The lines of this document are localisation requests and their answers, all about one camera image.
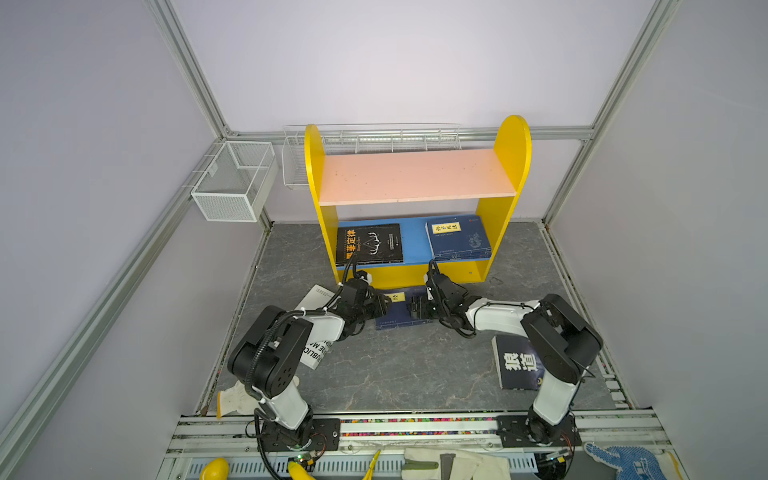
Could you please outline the blue book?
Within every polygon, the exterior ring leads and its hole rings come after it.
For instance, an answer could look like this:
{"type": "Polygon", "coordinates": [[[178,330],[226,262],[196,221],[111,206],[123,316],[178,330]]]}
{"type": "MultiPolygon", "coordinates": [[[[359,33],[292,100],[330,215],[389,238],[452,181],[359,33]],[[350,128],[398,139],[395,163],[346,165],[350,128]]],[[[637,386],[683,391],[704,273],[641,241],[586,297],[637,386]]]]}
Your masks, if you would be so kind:
{"type": "Polygon", "coordinates": [[[489,259],[492,246],[477,215],[428,217],[426,221],[432,258],[436,261],[489,259]]]}

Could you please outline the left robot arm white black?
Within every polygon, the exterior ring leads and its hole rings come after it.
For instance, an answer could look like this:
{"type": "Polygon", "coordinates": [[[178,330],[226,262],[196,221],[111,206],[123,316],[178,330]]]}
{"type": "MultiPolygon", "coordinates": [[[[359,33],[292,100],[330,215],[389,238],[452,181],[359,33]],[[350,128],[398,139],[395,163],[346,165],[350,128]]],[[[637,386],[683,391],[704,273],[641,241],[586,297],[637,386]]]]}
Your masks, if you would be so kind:
{"type": "Polygon", "coordinates": [[[256,438],[275,439],[289,449],[312,442],[313,411],[294,384],[305,349],[360,334],[367,321],[386,315],[391,300],[357,268],[354,254],[345,264],[337,291],[320,307],[284,310],[270,305],[257,316],[227,359],[254,408],[256,438]]]}

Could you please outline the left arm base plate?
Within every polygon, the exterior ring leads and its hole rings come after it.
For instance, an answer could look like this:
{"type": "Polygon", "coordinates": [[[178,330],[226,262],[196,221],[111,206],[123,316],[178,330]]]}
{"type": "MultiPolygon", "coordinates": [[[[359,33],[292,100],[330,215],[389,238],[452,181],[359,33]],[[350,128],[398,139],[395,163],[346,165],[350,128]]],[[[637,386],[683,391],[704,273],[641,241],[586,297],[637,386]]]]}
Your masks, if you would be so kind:
{"type": "Polygon", "coordinates": [[[336,417],[312,418],[297,430],[267,421],[262,421],[260,428],[259,439],[267,452],[337,451],[341,440],[341,420],[336,417]]]}

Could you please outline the dark book white characters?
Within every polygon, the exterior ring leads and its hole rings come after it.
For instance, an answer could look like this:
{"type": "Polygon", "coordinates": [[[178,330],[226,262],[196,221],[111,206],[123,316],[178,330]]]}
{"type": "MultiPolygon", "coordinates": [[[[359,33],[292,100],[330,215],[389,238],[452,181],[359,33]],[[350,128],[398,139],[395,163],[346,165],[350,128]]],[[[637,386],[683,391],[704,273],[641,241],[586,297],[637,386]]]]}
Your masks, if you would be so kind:
{"type": "Polygon", "coordinates": [[[491,340],[499,386],[503,390],[537,391],[545,368],[530,340],[498,334],[491,340]]]}

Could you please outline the blue book dotted circle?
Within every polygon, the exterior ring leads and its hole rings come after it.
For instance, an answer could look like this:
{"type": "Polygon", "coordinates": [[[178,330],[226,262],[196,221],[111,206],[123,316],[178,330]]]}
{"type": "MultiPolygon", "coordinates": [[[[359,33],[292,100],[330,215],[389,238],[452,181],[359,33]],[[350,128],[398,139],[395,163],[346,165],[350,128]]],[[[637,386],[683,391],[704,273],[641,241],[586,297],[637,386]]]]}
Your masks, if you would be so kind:
{"type": "Polygon", "coordinates": [[[409,309],[410,301],[426,296],[424,285],[394,290],[381,290],[391,300],[385,316],[375,320],[377,331],[429,324],[431,319],[414,318],[409,309]]]}

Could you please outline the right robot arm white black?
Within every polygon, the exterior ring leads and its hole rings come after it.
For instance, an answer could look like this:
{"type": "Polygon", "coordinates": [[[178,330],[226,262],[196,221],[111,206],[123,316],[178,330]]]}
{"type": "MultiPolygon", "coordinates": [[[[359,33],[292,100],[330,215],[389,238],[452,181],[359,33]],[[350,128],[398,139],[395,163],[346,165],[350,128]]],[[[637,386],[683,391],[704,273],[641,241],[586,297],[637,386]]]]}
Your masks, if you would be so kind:
{"type": "Polygon", "coordinates": [[[411,316],[436,319],[469,338],[495,331],[527,338],[545,369],[526,420],[526,434],[549,445],[564,421],[584,376],[603,347],[602,337],[562,297],[549,294],[533,306],[472,295],[439,271],[426,275],[427,294],[408,304],[411,316]]]}

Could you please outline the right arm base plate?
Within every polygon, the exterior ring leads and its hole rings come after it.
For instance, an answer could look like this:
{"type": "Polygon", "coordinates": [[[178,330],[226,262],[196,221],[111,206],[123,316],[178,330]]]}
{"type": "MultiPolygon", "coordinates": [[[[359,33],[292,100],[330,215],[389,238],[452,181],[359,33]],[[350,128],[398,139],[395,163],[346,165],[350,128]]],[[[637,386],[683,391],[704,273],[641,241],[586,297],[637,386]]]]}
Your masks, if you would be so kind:
{"type": "Polygon", "coordinates": [[[496,418],[497,435],[505,448],[578,447],[582,439],[573,413],[557,425],[525,414],[500,415],[496,418]]]}

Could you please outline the black book yellow title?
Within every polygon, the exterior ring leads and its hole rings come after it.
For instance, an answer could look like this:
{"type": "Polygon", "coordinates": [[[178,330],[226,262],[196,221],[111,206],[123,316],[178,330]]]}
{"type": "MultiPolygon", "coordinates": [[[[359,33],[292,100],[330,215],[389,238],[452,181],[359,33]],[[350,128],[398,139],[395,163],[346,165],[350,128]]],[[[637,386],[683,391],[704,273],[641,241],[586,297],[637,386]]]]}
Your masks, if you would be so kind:
{"type": "Polygon", "coordinates": [[[404,261],[401,228],[397,223],[340,227],[336,266],[356,257],[359,265],[399,264],[404,261]]]}

